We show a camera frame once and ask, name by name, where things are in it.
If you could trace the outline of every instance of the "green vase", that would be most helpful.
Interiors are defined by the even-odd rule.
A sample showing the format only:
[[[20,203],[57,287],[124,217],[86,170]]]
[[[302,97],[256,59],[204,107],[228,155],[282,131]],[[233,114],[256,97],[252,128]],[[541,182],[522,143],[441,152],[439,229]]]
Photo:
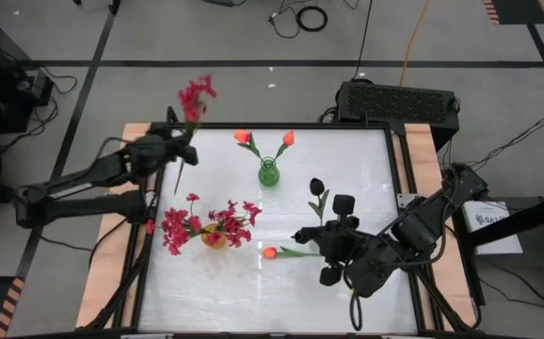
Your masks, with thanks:
[[[280,172],[273,157],[267,156],[262,159],[258,178],[264,186],[274,186],[279,181]]]

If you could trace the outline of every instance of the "table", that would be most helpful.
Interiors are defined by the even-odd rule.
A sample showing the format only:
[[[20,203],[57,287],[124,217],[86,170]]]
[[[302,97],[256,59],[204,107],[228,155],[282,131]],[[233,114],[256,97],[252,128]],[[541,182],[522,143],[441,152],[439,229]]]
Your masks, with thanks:
[[[124,139],[134,139],[146,133],[149,129],[148,123],[126,124],[123,131]],[[426,124],[409,124],[406,126],[406,141],[410,153],[410,161],[413,169],[414,180],[419,194],[430,195],[440,188],[441,176],[440,167],[431,131]],[[396,153],[398,173],[403,192],[408,192],[406,181],[406,167],[404,165],[401,147],[397,136],[393,138],[393,147]],[[132,189],[127,184],[112,188],[113,193],[121,193]],[[99,237],[103,236],[113,228],[121,217],[107,215],[103,217]],[[140,250],[143,241],[144,230],[140,230],[136,239],[136,255]],[[92,268],[88,274],[88,280],[80,312],[77,318],[77,326],[84,326],[90,322],[96,314],[109,301],[110,297],[119,286],[121,272],[123,270],[124,257],[128,248],[130,237],[130,225],[124,225],[107,239],[96,252]],[[447,244],[442,258],[433,265],[436,284],[448,302],[457,311],[462,319],[469,325],[474,323],[475,317],[472,309],[469,289],[460,260],[460,252],[456,240],[451,234],[447,234]],[[421,302],[424,316],[425,328],[434,329],[432,320],[432,308],[429,296],[420,285]],[[120,320],[122,326],[130,326],[131,315],[136,298],[136,282],[128,292],[124,304],[123,317]],[[449,325],[444,322],[446,330]]]

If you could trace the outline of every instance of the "black tulip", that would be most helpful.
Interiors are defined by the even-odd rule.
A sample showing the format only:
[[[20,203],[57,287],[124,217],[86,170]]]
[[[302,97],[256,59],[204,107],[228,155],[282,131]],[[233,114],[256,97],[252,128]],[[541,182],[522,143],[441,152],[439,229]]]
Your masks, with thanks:
[[[325,184],[322,182],[322,180],[313,178],[310,181],[310,192],[315,196],[321,195],[325,192]]]

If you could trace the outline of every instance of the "orange tulip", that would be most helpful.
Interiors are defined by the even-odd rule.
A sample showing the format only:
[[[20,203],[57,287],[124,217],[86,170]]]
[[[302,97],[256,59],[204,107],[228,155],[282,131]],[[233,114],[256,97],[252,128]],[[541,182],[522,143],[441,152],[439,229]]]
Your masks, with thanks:
[[[240,143],[249,143],[250,132],[246,130],[236,130],[234,132],[234,138]]]
[[[282,143],[285,146],[291,146],[293,143],[295,143],[295,134],[293,131],[287,132],[287,134],[284,135],[284,138],[282,139]]]
[[[263,251],[265,259],[276,259],[277,251],[275,248],[267,248]]]

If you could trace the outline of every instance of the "floor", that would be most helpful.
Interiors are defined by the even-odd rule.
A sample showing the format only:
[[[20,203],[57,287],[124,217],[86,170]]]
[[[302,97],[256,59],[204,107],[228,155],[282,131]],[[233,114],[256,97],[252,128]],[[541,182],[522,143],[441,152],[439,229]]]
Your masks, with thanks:
[[[36,183],[85,168],[105,137],[118,136],[127,122],[162,121],[166,107],[178,105],[178,90],[203,74],[213,76],[219,95],[207,121],[315,121],[353,76],[368,8],[365,0],[355,10],[343,1],[318,0],[328,26],[284,40],[266,20],[280,1],[223,8],[196,0],[122,0],[116,17],[108,15],[106,0],[84,3],[0,0],[4,31],[41,66],[79,80],[71,93],[55,95],[59,115],[46,132],[5,154],[4,183]],[[374,1],[360,76],[399,83],[423,3]],[[295,32],[290,16],[277,17],[282,34]],[[304,21],[315,24],[317,18],[305,15]],[[481,159],[544,116],[543,48],[544,25],[493,25],[482,0],[431,0],[404,85],[452,90],[460,98],[453,161]],[[57,83],[62,89],[72,84]],[[544,128],[479,173],[493,196],[544,196]],[[99,221],[57,221],[44,235],[91,247]],[[0,275],[15,274],[28,237],[15,226],[12,207],[0,205]],[[72,330],[87,263],[85,252],[40,242],[8,334]],[[538,302],[514,278],[483,263],[479,269],[509,297]],[[544,265],[514,269],[544,292]],[[484,291],[482,330],[544,338],[544,310]]]

